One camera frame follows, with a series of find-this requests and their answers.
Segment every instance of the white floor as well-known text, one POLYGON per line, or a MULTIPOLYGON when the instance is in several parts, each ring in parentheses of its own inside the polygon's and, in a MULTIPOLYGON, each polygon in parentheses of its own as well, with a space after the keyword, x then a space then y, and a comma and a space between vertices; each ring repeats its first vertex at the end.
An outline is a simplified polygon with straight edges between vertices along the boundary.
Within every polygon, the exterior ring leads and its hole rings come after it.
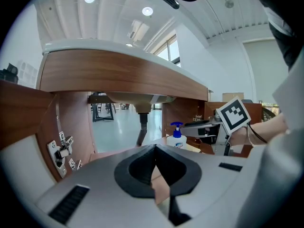
MULTIPOLYGON (((132 148, 140 131, 139 115, 131 105, 129 110, 117 110, 114 121, 98 121, 93 124, 93 133, 98 152, 132 148)), ((162 111, 151 110, 148 115, 148 132, 143 145, 161 138, 162 111)))

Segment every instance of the window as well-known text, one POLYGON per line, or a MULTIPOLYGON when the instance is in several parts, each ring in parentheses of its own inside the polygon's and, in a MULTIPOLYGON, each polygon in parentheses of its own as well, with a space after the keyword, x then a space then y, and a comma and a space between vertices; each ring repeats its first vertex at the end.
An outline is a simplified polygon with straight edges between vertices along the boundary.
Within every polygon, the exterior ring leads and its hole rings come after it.
POLYGON ((175 65, 181 67, 179 44, 176 35, 167 40, 155 54, 175 65))

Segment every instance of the hand soap bottle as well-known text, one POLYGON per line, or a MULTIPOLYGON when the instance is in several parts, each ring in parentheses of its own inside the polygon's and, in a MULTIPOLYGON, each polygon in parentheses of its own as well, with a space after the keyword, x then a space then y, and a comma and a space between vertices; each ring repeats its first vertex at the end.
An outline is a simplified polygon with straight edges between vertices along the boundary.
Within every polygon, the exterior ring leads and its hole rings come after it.
POLYGON ((167 138, 167 145, 180 149, 187 149, 186 147, 187 137, 182 135, 180 131, 180 126, 183 125, 183 123, 180 122, 171 123, 171 126, 173 125, 176 125, 176 129, 173 131, 173 136, 169 136, 167 138))

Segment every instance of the ceiling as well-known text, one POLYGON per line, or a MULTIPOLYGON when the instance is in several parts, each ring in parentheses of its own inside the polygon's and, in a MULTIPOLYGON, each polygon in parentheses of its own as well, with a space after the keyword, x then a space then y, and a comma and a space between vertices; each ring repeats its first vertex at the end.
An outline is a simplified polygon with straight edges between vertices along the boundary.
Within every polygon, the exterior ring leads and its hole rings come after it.
POLYGON ((180 1, 179 10, 170 8, 162 0, 95 0, 93 3, 40 0, 35 7, 42 46, 58 39, 92 38, 130 43, 151 51, 180 23, 187 26, 178 13, 184 13, 206 40, 232 30, 267 23, 258 0, 180 1), (233 1, 234 6, 227 8, 227 1, 233 1), (152 16, 142 14, 144 7, 153 8, 152 16), (130 38, 132 31, 138 34, 130 38))

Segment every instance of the person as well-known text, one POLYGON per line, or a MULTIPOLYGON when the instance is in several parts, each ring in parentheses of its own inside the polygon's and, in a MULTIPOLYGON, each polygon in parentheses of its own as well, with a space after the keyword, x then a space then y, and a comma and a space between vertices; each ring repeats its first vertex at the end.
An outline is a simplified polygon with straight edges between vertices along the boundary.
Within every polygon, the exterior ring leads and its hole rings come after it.
MULTIPOLYGON (((260 0, 268 17, 270 30, 276 39, 289 70, 292 68, 304 45, 303 25, 299 21, 299 16, 294 14, 294 12, 297 13, 298 10, 301 10, 301 1, 260 0)), ((267 142, 279 133, 287 131, 287 125, 282 113, 267 122, 253 124, 252 128, 267 142)), ((250 142, 252 144, 264 144, 247 127, 238 129, 230 138, 232 146, 251 144, 250 142)))

